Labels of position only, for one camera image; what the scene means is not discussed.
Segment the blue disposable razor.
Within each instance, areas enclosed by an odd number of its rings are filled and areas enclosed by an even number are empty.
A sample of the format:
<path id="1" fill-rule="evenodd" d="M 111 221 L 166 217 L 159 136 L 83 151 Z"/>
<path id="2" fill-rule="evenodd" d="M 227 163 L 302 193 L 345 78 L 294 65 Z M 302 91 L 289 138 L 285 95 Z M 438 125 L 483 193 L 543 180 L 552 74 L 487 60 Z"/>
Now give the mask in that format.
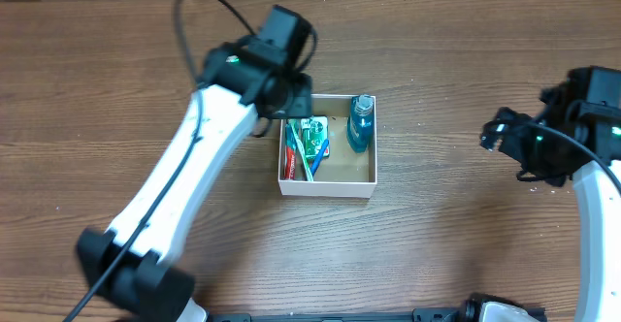
<path id="1" fill-rule="evenodd" d="M 311 174 L 312 174 L 313 176 L 314 176 L 314 175 L 315 175 L 315 173 L 317 172 L 317 170 L 318 170 L 318 168 L 319 168 L 319 166 L 320 166 L 320 164 L 321 164 L 321 161 L 322 161 L 322 159 L 324 158 L 325 152 L 326 152 L 326 150 L 327 150 L 327 149 L 328 149 L 328 147 L 329 147 L 329 144 L 330 144 L 330 141 L 329 141 L 328 139 L 325 139 L 325 140 L 323 141 L 323 143 L 322 143 L 322 145 L 321 145 L 321 147 L 320 147 L 319 151 L 317 152 L 317 155 L 315 156 L 315 158 L 314 158 L 314 160 L 313 160 L 313 162 L 312 162 L 312 165 L 311 165 L 311 167 L 310 167 L 310 171 L 311 171 Z"/>

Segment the green toothpaste tube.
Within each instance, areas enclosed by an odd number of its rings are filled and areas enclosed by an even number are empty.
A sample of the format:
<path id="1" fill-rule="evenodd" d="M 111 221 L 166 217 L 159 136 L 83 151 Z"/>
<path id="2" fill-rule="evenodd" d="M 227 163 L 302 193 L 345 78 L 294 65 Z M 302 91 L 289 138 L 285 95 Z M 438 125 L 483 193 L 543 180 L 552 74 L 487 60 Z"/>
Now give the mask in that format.
<path id="1" fill-rule="evenodd" d="M 284 178 L 294 179 L 296 171 L 296 152 L 297 144 L 294 137 L 293 127 L 290 123 L 285 124 L 285 158 L 284 158 Z"/>

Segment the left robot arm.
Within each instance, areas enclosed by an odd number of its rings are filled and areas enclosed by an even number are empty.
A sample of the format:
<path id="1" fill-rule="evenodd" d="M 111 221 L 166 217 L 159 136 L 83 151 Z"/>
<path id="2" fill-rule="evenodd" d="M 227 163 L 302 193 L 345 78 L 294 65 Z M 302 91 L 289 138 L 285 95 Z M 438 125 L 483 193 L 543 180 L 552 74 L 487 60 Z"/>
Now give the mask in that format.
<path id="1" fill-rule="evenodd" d="M 212 49 L 182 123 L 127 207 L 105 232 L 86 229 L 76 250 L 89 290 L 141 321 L 206 321 L 195 279 L 176 269 L 204 200 L 256 121 L 312 113 L 311 78 L 298 58 L 316 32 L 299 14 L 273 6 L 256 35 Z"/>

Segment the green toothbrush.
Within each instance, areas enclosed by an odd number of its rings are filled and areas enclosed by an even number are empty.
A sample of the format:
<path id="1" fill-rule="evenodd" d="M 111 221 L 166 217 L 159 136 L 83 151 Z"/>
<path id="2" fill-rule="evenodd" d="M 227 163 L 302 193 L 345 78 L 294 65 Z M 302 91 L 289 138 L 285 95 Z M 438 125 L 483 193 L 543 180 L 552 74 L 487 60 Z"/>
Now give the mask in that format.
<path id="1" fill-rule="evenodd" d="M 287 120 L 287 124 L 290 127 L 290 130 L 292 132 L 292 137 L 295 141 L 295 144 L 297 146 L 297 151 L 300 153 L 300 158 L 302 161 L 302 166 L 304 167 L 305 170 L 305 176 L 306 176 L 306 181 L 314 181 L 313 178 L 313 174 L 311 171 L 311 167 L 309 166 L 306 154 L 304 152 L 304 146 L 302 143 L 302 139 L 300 138 L 300 135 L 298 133 L 298 124 L 297 121 L 294 119 L 288 119 Z"/>

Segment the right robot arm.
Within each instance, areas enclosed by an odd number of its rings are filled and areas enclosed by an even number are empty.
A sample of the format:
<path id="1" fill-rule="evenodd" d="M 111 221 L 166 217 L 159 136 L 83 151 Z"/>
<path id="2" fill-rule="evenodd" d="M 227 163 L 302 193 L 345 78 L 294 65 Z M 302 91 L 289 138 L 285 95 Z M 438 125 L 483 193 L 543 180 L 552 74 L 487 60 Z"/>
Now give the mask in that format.
<path id="1" fill-rule="evenodd" d="M 572 184 L 580 221 L 575 320 L 620 318 L 620 73 L 571 69 L 540 95 L 541 113 L 508 107 L 486 122 L 483 148 L 517 161 L 523 182 Z"/>

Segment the blue mouthwash bottle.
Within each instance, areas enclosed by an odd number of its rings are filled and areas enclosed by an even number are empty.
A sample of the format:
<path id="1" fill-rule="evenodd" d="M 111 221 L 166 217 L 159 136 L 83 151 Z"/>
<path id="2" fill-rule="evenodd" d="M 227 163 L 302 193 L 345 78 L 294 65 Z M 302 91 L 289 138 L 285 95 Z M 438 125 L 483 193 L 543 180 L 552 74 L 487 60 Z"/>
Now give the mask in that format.
<path id="1" fill-rule="evenodd" d="M 373 136 L 375 126 L 375 100 L 368 94 L 353 97 L 350 103 L 346 136 L 352 150 L 364 152 Z"/>

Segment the green white soap packet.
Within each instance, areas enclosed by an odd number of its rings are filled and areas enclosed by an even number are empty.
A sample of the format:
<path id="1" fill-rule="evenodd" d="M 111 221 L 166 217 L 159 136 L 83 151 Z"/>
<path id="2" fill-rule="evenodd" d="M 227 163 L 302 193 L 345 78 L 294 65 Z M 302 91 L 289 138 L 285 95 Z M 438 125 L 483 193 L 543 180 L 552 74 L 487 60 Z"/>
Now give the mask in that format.
<path id="1" fill-rule="evenodd" d="M 305 156 L 313 160 L 328 139 L 328 118 L 326 116 L 313 116 L 300 120 L 301 139 Z"/>

